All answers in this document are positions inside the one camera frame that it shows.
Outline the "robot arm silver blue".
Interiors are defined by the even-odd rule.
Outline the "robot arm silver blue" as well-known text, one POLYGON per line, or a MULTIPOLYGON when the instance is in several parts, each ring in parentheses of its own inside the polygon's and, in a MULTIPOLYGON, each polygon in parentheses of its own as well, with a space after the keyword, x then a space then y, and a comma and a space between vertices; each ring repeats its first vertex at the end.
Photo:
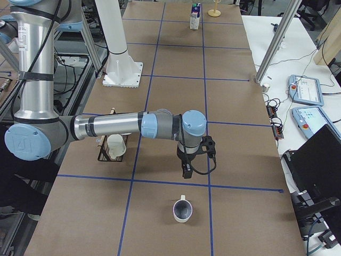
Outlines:
POLYGON ((206 136, 206 118, 197 110, 173 115, 166 109, 92 117, 60 116, 53 108, 54 31, 82 27, 80 1, 12 1, 18 23, 20 108, 5 132, 8 150, 17 158, 34 161, 68 142, 85 137, 139 132, 143 137, 178 143, 183 177, 196 169, 201 154, 215 158, 214 141, 206 136))

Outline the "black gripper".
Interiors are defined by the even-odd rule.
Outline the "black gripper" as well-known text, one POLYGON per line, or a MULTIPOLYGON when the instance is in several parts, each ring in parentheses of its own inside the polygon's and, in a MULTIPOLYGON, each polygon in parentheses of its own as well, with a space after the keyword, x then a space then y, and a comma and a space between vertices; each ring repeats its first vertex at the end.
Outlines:
POLYGON ((191 168, 191 155, 181 151, 179 147, 177 147, 177 156, 181 160, 183 174, 182 177, 184 179, 191 179, 192 178, 192 168, 191 168))

